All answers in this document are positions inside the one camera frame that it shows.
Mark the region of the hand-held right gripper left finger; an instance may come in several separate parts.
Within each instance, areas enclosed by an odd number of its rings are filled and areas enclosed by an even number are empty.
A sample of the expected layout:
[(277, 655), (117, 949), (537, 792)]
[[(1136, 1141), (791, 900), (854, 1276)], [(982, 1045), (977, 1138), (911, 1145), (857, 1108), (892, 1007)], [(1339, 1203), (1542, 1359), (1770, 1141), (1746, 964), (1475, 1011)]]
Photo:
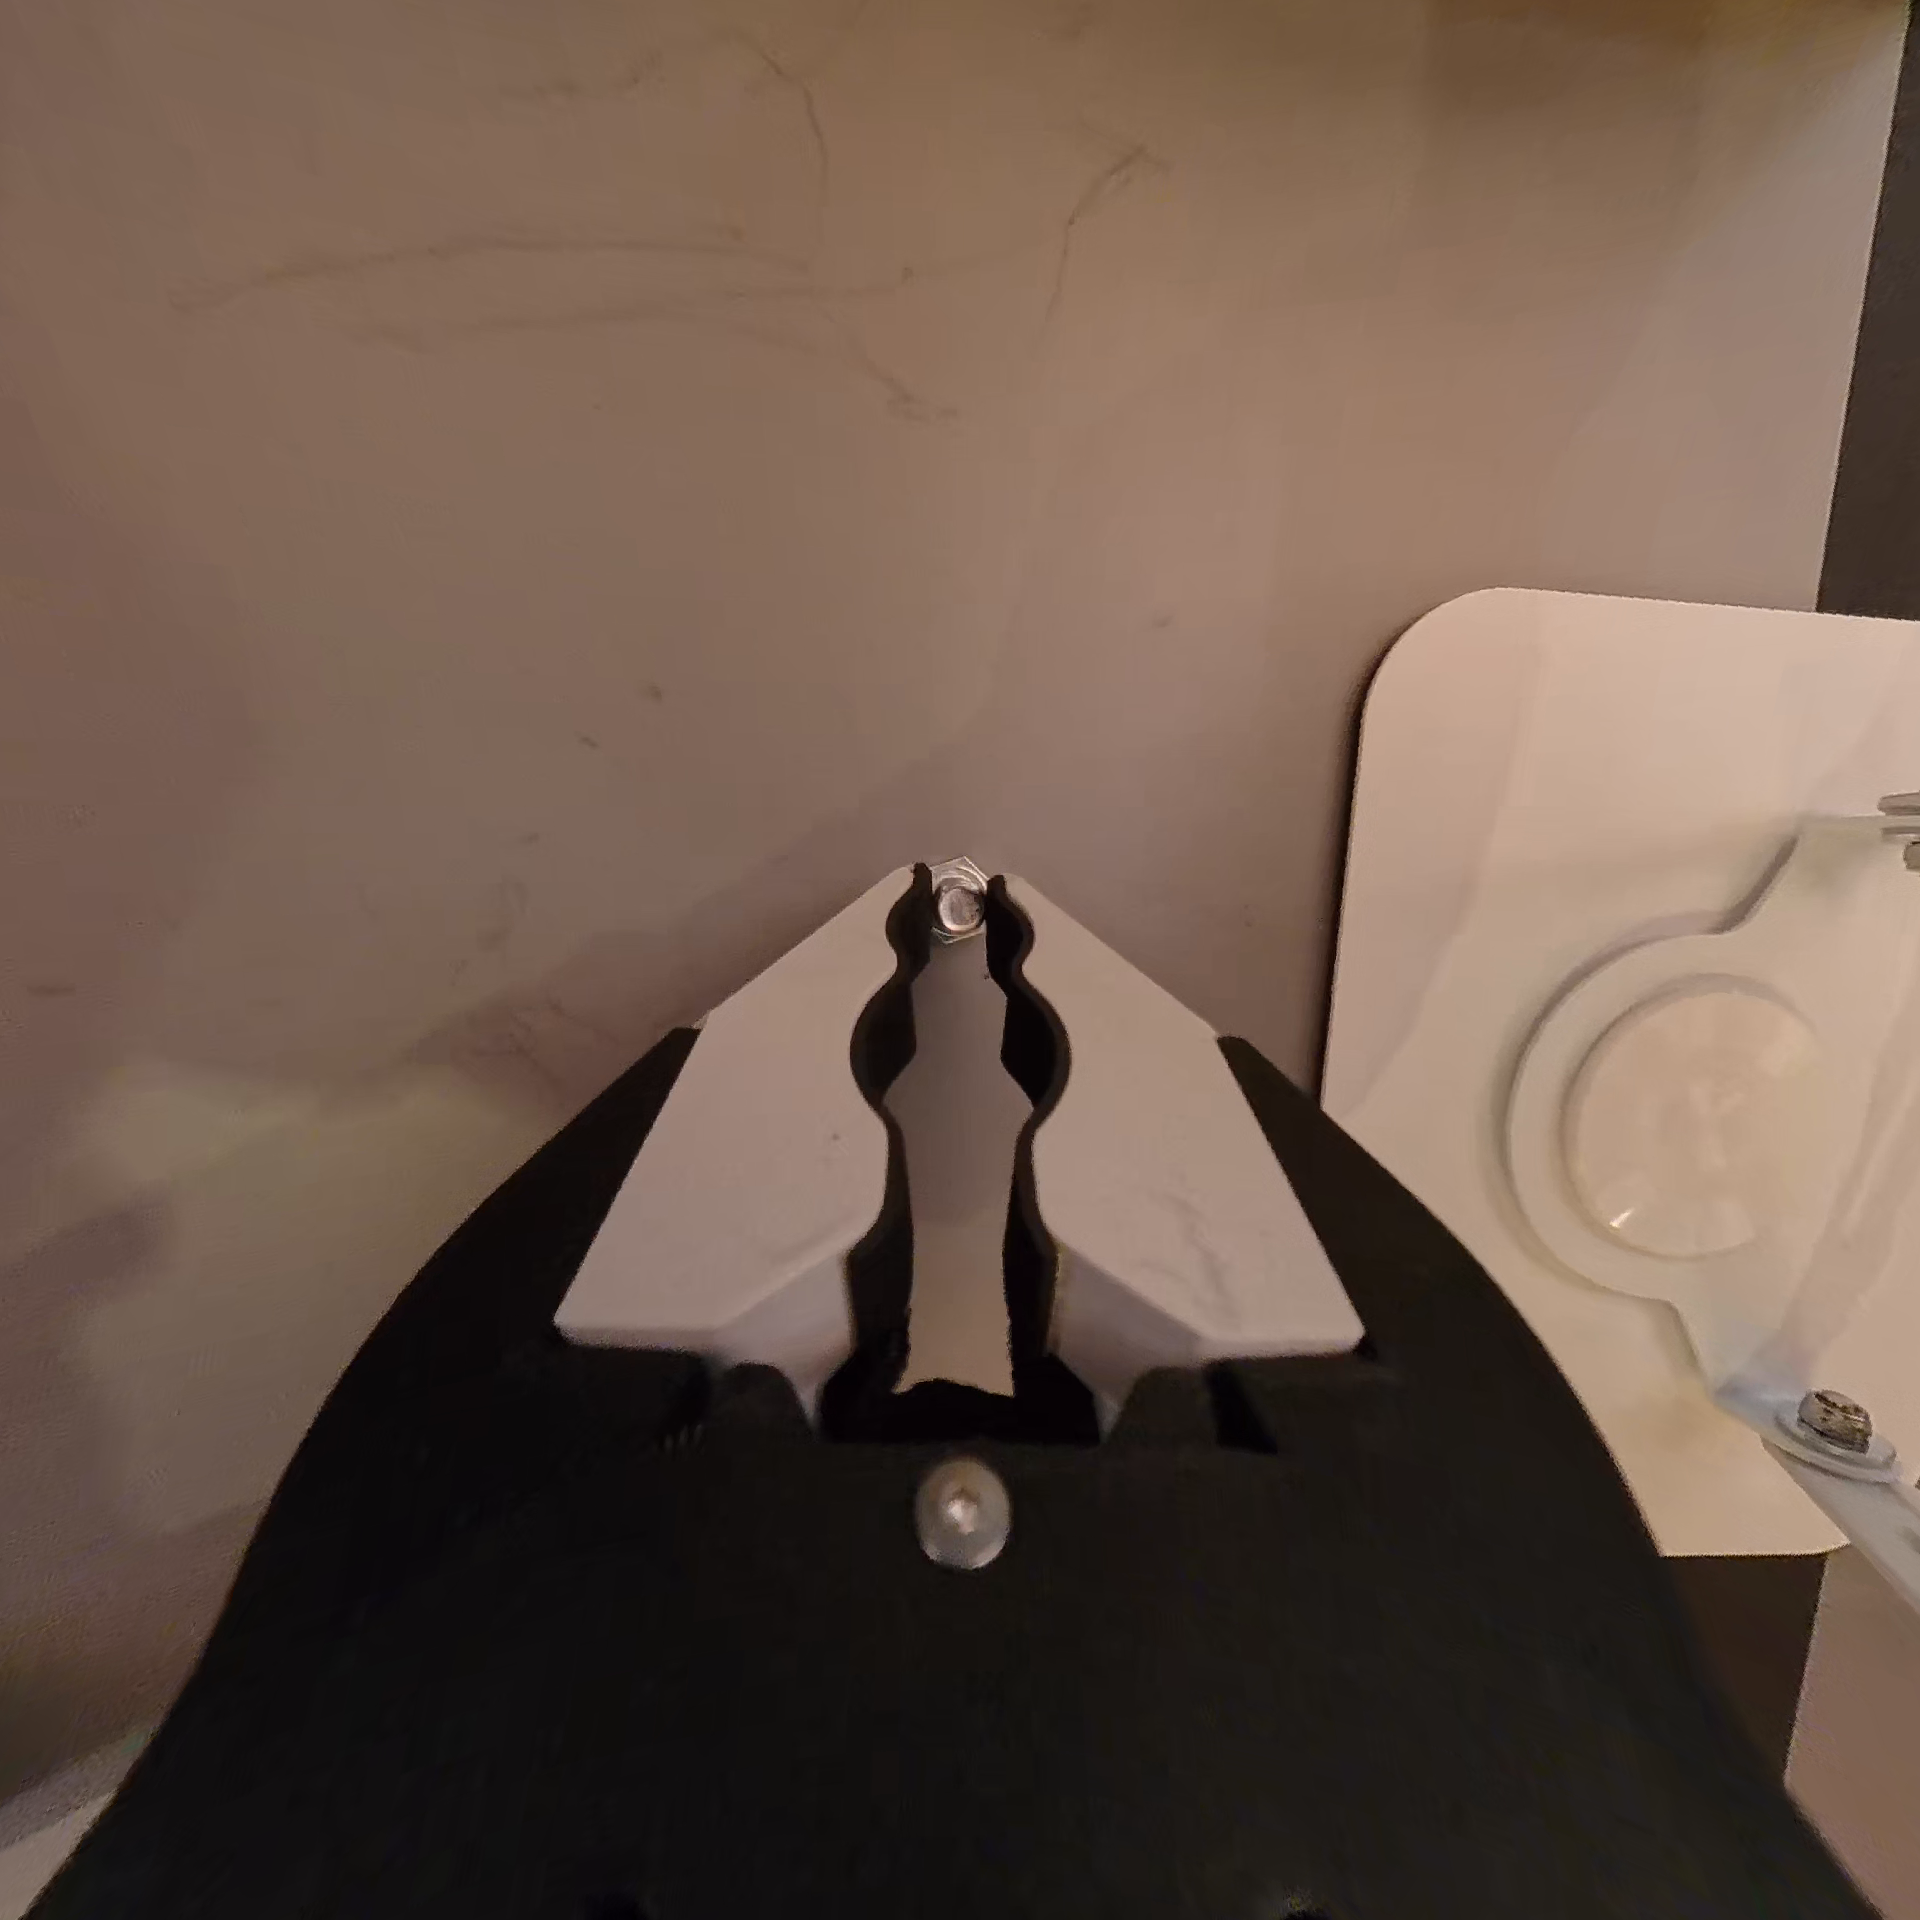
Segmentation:
[(556, 1329), (599, 1352), (778, 1371), (817, 1413), (854, 1352), (847, 1262), (876, 1227), (888, 1126), (861, 1093), (854, 1024), (896, 979), (892, 870), (697, 1024)]

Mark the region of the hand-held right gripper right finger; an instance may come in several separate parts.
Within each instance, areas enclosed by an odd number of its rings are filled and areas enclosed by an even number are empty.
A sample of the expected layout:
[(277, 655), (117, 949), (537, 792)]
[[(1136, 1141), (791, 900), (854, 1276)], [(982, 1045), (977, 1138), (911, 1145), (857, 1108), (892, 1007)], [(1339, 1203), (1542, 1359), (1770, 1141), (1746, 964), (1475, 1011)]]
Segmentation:
[(1032, 1105), (1001, 1240), (1015, 1394), (1107, 1424), (1158, 1371), (1356, 1353), (1211, 1024), (1017, 878), (987, 882), (986, 961)]

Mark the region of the white tablet stand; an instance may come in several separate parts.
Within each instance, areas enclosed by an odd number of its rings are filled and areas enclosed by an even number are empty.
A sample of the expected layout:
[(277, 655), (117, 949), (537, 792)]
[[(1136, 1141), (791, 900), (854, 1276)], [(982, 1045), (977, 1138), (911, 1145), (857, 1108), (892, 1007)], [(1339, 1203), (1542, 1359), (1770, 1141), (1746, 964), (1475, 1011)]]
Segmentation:
[(1320, 1103), (1670, 1555), (1917, 1605), (1917, 625), (1484, 589), (1356, 740)]

